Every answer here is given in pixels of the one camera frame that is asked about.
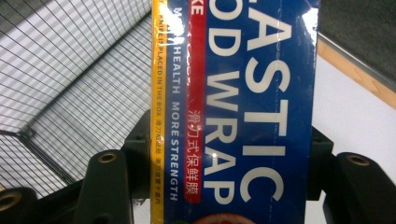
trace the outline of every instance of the wire mesh basket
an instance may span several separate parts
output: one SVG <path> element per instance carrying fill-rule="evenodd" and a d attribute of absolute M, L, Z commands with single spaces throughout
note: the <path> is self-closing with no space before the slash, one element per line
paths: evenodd
<path fill-rule="evenodd" d="M 44 197 L 149 109 L 150 1 L 0 2 L 0 184 Z"/>

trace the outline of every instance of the plastic food wrap box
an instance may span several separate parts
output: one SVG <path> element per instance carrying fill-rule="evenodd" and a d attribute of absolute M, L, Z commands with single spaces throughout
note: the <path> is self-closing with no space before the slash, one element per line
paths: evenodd
<path fill-rule="evenodd" d="M 318 1 L 156 0 L 152 223 L 304 223 Z"/>

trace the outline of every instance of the yellow stripe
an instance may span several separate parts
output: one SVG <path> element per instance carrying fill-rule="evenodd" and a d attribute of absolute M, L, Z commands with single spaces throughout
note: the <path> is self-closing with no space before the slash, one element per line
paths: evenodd
<path fill-rule="evenodd" d="M 151 223 L 163 223 L 163 168 L 166 90 L 166 24 L 163 10 L 167 1 L 154 0 L 152 7 L 151 69 Z"/>

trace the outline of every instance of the round hole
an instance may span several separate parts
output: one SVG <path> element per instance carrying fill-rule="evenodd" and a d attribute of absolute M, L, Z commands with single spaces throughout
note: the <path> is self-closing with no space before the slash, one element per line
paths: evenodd
<path fill-rule="evenodd" d="M 112 162 L 116 159 L 117 159 L 117 155 L 113 152 L 109 152 L 109 153 L 106 153 L 106 154 L 103 154 L 102 156 L 100 156 L 98 160 L 101 163 L 108 163 L 108 162 Z"/>
<path fill-rule="evenodd" d="M 351 156 L 348 156 L 347 159 L 350 162 L 355 163 L 355 164 L 360 165 L 360 166 L 369 166 L 370 165 L 370 162 L 367 161 L 366 159 L 364 159 L 361 156 L 351 155 Z"/>
<path fill-rule="evenodd" d="M 6 193 L 0 198 L 0 212 L 5 211 L 8 208 L 14 206 L 21 200 L 21 194 L 19 192 Z"/>
<path fill-rule="evenodd" d="M 110 216 L 108 214 L 102 214 L 96 217 L 92 224 L 108 224 L 110 223 Z"/>

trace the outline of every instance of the white floor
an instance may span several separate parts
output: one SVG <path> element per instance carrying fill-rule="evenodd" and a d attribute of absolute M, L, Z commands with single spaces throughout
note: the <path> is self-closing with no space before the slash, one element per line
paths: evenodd
<path fill-rule="evenodd" d="M 396 183 L 396 110 L 318 58 L 313 125 L 334 141 L 333 153 L 356 152 L 379 163 Z M 308 202 L 305 224 L 325 224 L 322 204 Z M 134 207 L 149 223 L 149 201 Z"/>

